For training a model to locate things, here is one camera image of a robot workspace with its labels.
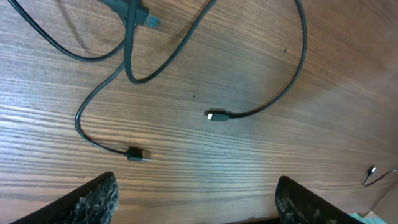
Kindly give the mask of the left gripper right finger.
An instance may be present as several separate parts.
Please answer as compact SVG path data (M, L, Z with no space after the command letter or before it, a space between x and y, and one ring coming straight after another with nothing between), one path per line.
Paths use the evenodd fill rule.
M293 224L361 224L290 177L281 176L275 190L280 222Z

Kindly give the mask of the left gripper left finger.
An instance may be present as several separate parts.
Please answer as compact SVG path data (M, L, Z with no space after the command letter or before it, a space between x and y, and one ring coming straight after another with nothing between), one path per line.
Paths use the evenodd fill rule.
M119 187L115 174L105 172L12 224L110 224L118 208Z

